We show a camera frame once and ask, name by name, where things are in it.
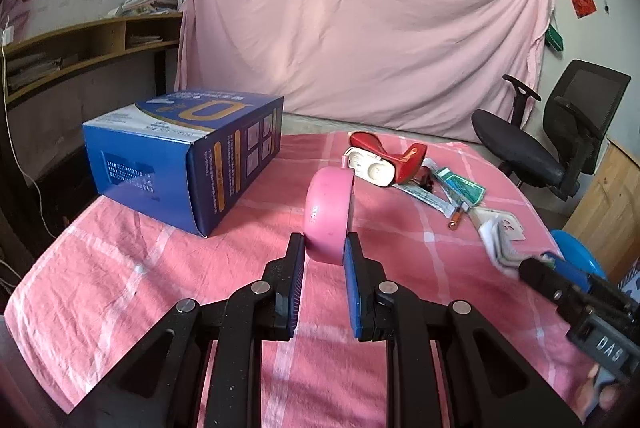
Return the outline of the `white wrapper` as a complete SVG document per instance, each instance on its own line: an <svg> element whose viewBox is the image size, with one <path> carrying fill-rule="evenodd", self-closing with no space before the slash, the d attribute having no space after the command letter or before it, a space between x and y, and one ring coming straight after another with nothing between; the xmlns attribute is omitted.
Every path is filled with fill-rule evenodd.
<svg viewBox="0 0 640 428"><path fill-rule="evenodd" d="M518 267L526 258L515 242L525 240L524 229L514 214L476 206L469 217L477 230L490 263L509 278L518 277Z"/></svg>

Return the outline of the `green snack wrapper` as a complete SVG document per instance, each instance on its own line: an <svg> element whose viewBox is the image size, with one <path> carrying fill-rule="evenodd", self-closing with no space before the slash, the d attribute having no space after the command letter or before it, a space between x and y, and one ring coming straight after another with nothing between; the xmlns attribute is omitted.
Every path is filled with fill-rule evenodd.
<svg viewBox="0 0 640 428"><path fill-rule="evenodd" d="M486 188L474 181L459 176L449 168L439 169L436 174L453 190L464 197L471 207L479 205L486 194Z"/></svg>

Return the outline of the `red paper cup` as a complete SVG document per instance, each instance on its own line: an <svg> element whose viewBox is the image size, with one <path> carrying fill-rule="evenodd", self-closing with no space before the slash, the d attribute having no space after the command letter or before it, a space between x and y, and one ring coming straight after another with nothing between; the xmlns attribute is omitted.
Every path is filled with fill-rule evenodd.
<svg viewBox="0 0 640 428"><path fill-rule="evenodd" d="M349 145L390 162L395 168L394 182L399 184L409 182L419 172L427 152L425 144L413 143L402 154L392 154L386 151L376 134L367 131L349 133Z"/></svg>

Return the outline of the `pink tape roll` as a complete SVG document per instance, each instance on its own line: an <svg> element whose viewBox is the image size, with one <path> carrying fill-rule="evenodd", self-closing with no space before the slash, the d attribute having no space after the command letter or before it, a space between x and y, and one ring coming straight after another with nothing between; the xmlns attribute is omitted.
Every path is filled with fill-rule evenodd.
<svg viewBox="0 0 640 428"><path fill-rule="evenodd" d="M352 223L355 175L350 168L323 167L312 177L304 212L305 249L309 258L343 264L346 236Z"/></svg>

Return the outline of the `blue plastic bucket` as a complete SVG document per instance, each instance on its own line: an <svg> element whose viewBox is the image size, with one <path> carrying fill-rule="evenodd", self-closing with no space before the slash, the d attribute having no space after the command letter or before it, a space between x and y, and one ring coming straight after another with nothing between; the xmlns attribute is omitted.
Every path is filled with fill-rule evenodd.
<svg viewBox="0 0 640 428"><path fill-rule="evenodd" d="M600 278L606 278L606 274L598 260L591 255L591 252L576 237L563 230L552 230L551 236L568 263L586 273L593 273L600 276Z"/></svg>

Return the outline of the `wooden cabinet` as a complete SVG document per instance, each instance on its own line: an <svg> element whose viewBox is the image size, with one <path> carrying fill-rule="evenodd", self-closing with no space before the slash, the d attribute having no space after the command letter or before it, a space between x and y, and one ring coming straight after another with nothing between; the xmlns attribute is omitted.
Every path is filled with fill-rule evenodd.
<svg viewBox="0 0 640 428"><path fill-rule="evenodd" d="M576 237L619 283L639 258L639 161L613 140L563 230Z"/></svg>

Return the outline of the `orange lighter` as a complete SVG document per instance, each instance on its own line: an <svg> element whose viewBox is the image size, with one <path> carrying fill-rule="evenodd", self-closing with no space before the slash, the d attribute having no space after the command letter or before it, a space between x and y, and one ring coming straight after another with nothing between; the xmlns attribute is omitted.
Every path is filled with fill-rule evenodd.
<svg viewBox="0 0 640 428"><path fill-rule="evenodd" d="M462 207L459 207L449 219L448 229L450 229L451 231L455 231L458 228L460 221L464 215L464 209Z"/></svg>

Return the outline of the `black office chair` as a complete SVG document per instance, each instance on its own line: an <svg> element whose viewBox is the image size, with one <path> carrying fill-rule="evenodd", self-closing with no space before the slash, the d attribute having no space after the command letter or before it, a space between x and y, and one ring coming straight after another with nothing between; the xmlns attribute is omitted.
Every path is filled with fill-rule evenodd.
<svg viewBox="0 0 640 428"><path fill-rule="evenodd" d="M567 65L544 106L542 128L555 148L550 153L522 129L527 102L540 95L511 75L515 96L511 118L476 110L472 126L480 143L500 159L499 170L521 183L548 188L560 200L579 190L581 174L593 174L608 127L620 107L631 76L589 62Z"/></svg>

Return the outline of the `blue cardboard box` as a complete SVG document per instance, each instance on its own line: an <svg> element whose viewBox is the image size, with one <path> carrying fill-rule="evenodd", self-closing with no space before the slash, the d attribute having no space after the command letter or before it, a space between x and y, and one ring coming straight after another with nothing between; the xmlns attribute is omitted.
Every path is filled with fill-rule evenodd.
<svg viewBox="0 0 640 428"><path fill-rule="evenodd" d="M82 126L96 189L201 237L213 233L279 153L284 99L178 91Z"/></svg>

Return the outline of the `white earbud case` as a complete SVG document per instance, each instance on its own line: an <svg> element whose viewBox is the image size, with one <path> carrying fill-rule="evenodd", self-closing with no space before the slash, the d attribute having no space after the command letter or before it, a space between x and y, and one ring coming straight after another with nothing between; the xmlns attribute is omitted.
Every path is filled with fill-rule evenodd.
<svg viewBox="0 0 640 428"><path fill-rule="evenodd" d="M345 151L344 156L357 178L380 188L395 183L395 167L382 157L353 146Z"/></svg>

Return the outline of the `green hanging brush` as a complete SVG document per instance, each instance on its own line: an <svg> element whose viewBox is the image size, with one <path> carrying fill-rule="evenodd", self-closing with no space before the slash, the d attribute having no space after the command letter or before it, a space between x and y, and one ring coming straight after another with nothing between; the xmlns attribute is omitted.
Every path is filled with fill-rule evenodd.
<svg viewBox="0 0 640 428"><path fill-rule="evenodd" d="M544 42L556 53L564 51L564 39L552 24L549 24L546 33L544 34Z"/></svg>

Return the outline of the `stack of papers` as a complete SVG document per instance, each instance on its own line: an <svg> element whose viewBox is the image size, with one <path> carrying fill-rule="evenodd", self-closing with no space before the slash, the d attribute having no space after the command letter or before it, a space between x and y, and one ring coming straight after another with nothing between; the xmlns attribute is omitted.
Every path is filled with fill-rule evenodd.
<svg viewBox="0 0 640 428"><path fill-rule="evenodd" d="M107 18L129 18L178 12L184 0L124 0L106 14Z"/></svg>

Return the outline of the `pink hanging sheet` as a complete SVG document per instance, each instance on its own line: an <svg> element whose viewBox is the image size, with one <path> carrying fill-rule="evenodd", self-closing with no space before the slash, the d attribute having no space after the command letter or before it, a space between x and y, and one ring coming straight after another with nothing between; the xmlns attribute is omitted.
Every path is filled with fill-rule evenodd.
<svg viewBox="0 0 640 428"><path fill-rule="evenodd" d="M186 0L180 90L282 96L287 112L474 141L474 110L536 87L554 0Z"/></svg>

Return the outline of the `wooden wall shelf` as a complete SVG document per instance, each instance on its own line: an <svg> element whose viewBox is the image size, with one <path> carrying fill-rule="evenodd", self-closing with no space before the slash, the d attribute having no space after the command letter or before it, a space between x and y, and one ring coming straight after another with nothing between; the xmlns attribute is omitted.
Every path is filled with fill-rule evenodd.
<svg viewBox="0 0 640 428"><path fill-rule="evenodd" d="M42 53L48 60L70 58L72 62L21 88L11 89L6 98L8 107L16 107L70 78L140 53L153 55L155 91L158 94L165 93L166 52L178 47L181 20L180 12L104 18L55 29L18 44L10 44L6 48L9 61Z"/></svg>

